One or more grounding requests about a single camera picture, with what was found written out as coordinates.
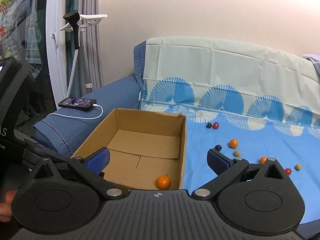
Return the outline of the person's left hand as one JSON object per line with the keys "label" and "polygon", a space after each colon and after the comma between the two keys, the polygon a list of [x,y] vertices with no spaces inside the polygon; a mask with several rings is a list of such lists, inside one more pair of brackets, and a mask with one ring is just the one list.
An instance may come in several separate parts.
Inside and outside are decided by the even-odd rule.
{"label": "person's left hand", "polygon": [[18,190],[10,190],[5,194],[5,202],[0,204],[0,222],[9,222],[12,218],[12,201]]}

